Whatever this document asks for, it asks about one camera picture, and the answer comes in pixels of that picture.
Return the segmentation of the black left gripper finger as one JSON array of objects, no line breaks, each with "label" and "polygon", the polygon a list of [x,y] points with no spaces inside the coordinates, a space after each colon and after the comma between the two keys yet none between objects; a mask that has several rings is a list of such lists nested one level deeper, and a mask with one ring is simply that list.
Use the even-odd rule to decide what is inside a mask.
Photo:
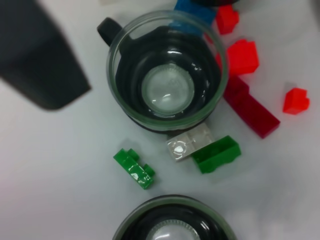
[{"label": "black left gripper finger", "polygon": [[70,45],[35,0],[0,2],[0,76],[44,110],[59,110],[91,86]]}]

